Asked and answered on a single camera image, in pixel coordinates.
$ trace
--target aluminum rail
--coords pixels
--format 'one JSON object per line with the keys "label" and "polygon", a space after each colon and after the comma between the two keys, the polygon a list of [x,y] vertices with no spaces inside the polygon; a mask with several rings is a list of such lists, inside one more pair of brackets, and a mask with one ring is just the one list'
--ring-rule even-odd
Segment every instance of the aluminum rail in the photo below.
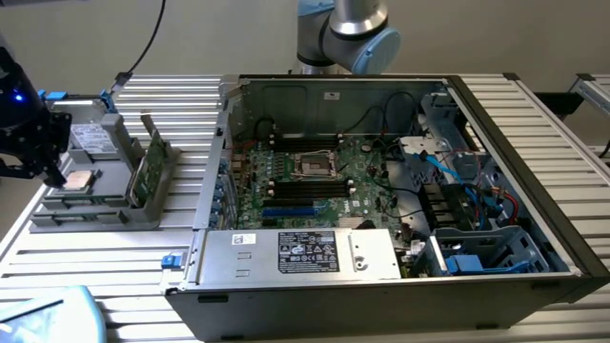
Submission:
{"label": "aluminum rail", "polygon": [[581,94],[610,118],[610,75],[579,74],[571,92]]}
{"label": "aluminum rail", "polygon": [[[587,242],[610,267],[610,172],[521,82],[503,75],[464,75]],[[118,100],[131,134],[145,139],[141,113],[185,153],[175,173],[162,230],[30,234],[43,187],[0,244],[0,308],[71,284],[89,286],[106,315],[111,342],[198,342],[161,295],[161,258],[193,239],[190,229],[218,115],[220,78],[135,76]],[[308,339],[300,342],[572,342],[610,340],[610,286],[576,304],[555,304],[511,330]]]}

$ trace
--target warning label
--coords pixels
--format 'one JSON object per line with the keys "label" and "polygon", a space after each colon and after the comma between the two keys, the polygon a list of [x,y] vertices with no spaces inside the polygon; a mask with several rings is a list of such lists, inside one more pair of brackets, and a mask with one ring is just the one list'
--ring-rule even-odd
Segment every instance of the warning label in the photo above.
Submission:
{"label": "warning label", "polygon": [[340,271],[333,231],[280,232],[278,269],[284,274]]}
{"label": "warning label", "polygon": [[109,132],[99,124],[78,124],[70,128],[81,147],[90,154],[107,154],[115,152],[115,145]]}

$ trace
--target sticker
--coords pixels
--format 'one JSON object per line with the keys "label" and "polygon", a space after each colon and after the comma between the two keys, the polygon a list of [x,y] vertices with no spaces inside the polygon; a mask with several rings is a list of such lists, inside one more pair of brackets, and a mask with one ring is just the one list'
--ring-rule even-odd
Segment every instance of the sticker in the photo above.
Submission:
{"label": "sticker", "polygon": [[257,234],[234,234],[233,245],[257,244]]}
{"label": "sticker", "polygon": [[337,91],[325,92],[325,100],[340,100],[342,98],[342,93]]}
{"label": "sticker", "polygon": [[334,231],[280,232],[278,235],[278,270],[281,273],[340,272]]}
{"label": "sticker", "polygon": [[70,128],[77,141],[90,154],[114,154],[115,145],[99,124],[77,124]]}

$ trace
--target motherboard chip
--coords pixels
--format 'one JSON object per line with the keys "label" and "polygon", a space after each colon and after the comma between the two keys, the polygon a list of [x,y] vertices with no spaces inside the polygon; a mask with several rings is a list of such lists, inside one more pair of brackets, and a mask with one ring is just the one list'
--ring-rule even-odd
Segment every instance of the motherboard chip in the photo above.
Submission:
{"label": "motherboard chip", "polygon": [[297,154],[296,155],[296,174],[304,176],[337,176],[336,154]]}
{"label": "motherboard chip", "polygon": [[93,177],[94,172],[91,170],[71,171],[69,177],[66,178],[63,189],[66,191],[81,191],[91,184]]}

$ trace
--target white wall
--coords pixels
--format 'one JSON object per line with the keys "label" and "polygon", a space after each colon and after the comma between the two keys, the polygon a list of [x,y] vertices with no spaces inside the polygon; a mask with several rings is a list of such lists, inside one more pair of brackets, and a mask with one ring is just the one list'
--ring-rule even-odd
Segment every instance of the white wall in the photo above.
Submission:
{"label": "white wall", "polygon": [[[405,37],[390,72],[513,71],[536,90],[567,90],[577,72],[610,73],[609,0],[388,0]],[[38,88],[98,92],[138,58],[161,0],[89,0],[0,9],[0,31]],[[293,66],[297,0],[169,0],[139,74],[282,73]],[[572,128],[603,144],[610,120]],[[13,221],[37,182],[0,194]]]}

